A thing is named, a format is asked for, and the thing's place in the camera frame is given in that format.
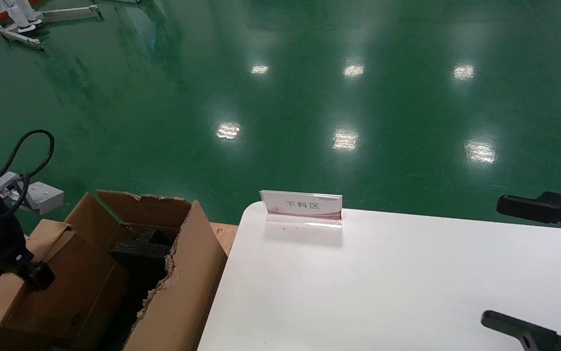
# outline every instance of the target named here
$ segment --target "white machine stand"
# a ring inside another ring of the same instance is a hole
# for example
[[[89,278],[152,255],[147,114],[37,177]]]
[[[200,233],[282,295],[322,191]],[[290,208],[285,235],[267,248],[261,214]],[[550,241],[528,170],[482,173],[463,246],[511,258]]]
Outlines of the white machine stand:
[[[23,33],[36,29],[43,22],[57,22],[60,20],[79,20],[82,18],[100,18],[100,10],[97,5],[87,7],[77,7],[74,9],[61,9],[53,11],[35,11],[28,0],[1,0],[7,7],[9,17],[14,24],[8,27],[0,26],[0,34],[6,39],[18,40],[44,50],[44,46],[39,39],[29,38]]]

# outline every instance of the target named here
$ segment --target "black cable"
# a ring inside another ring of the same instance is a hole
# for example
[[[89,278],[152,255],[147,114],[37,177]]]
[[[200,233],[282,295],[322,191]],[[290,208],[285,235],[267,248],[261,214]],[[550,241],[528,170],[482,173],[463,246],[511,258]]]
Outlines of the black cable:
[[[6,219],[7,217],[13,215],[17,209],[20,208],[22,202],[24,202],[24,198],[27,196],[27,192],[29,191],[29,175],[25,174],[22,176],[22,190],[20,191],[20,195],[18,197],[18,201],[9,208],[9,211],[0,215],[0,220]]]
[[[6,213],[3,213],[3,214],[0,215],[0,220],[5,219],[5,218],[13,215],[15,213],[15,211],[17,211],[17,209],[20,208],[20,206],[24,202],[25,198],[27,197],[27,192],[29,191],[29,179],[31,177],[35,176],[37,173],[39,173],[39,171],[42,171],[42,169],[44,169],[44,167],[46,167],[46,164],[48,164],[48,162],[51,160],[51,157],[53,157],[53,151],[55,150],[55,137],[53,137],[53,134],[51,134],[49,131],[45,131],[44,129],[35,129],[34,131],[30,131],[28,133],[25,133],[23,136],[21,136],[18,139],[18,142],[16,142],[16,146],[12,150],[11,154],[9,154],[9,157],[8,157],[7,162],[5,163],[5,166],[0,171],[0,177],[3,174],[7,173],[7,170],[9,169],[9,166],[11,166],[11,163],[14,162],[14,158],[16,157],[16,154],[18,153],[18,150],[22,146],[22,143],[25,141],[25,139],[32,136],[33,134],[44,134],[49,138],[48,154],[46,155],[46,158],[44,159],[44,161],[42,161],[42,163],[36,169],[34,169],[33,171],[31,171],[29,173],[26,173],[26,174],[20,174],[20,176],[22,177],[23,188],[20,191],[18,201],[12,207],[10,207],[9,210]]]
[[[44,135],[46,135],[49,138],[49,148],[48,148],[48,154],[46,155],[46,158],[44,159],[42,164],[40,164],[38,166],[38,168],[34,169],[32,172],[30,172],[28,174],[29,178],[35,176],[36,174],[39,173],[39,171],[42,171],[42,169],[44,169],[44,167],[46,167],[46,164],[48,164],[48,162],[51,160],[51,157],[53,157],[53,151],[55,150],[55,138],[53,137],[53,134],[51,134],[49,131],[45,131],[44,129],[35,129],[34,131],[30,131],[28,133],[25,133],[23,136],[21,136],[18,139],[18,142],[16,142],[16,146],[12,150],[11,154],[9,154],[9,158],[8,158],[7,162],[5,163],[5,166],[0,171],[0,177],[8,171],[9,166],[11,166],[11,162],[14,161],[14,158],[16,157],[16,154],[18,153],[18,150],[22,146],[22,143],[25,141],[25,139],[32,136],[33,134],[44,134]]]

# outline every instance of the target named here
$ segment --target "cardboard box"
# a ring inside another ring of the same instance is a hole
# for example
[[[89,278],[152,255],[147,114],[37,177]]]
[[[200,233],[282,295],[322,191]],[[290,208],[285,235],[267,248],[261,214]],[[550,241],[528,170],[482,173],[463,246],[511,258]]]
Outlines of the cardboard box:
[[[120,222],[89,194],[65,223],[40,222],[27,245],[47,260],[56,281],[46,291],[28,292],[17,276],[1,276],[0,328],[54,337],[71,349],[95,347],[125,290],[126,274],[106,253],[151,227],[175,242],[165,260],[167,275],[144,300],[124,350],[189,351],[226,259],[202,207],[181,198],[96,194]]]
[[[23,331],[0,329],[0,351],[31,350],[48,351],[51,344],[50,338],[42,337]]]

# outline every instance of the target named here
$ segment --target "green epoxy floor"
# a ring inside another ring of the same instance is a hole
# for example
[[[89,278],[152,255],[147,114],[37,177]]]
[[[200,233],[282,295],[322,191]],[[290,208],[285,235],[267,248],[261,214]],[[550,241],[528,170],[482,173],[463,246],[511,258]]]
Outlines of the green epoxy floor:
[[[0,38],[0,165],[55,134],[47,218],[98,188],[232,224],[261,189],[500,222],[503,194],[561,193],[559,0],[142,1],[45,27],[43,53]]]

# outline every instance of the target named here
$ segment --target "metal stand leg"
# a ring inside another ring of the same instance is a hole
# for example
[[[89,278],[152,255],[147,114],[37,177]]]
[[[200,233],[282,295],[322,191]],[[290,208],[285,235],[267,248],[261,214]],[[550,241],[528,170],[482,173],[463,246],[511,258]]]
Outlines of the metal stand leg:
[[[44,22],[59,22],[60,20],[79,20],[81,18],[100,18],[100,10],[98,5],[87,7],[78,7],[76,9],[62,9],[53,11],[39,11],[37,12],[37,19]],[[44,50],[44,45],[38,39],[29,38],[18,33],[18,26],[12,24],[8,27],[0,26],[0,34],[6,39],[18,40],[28,46],[33,46],[39,50]]]

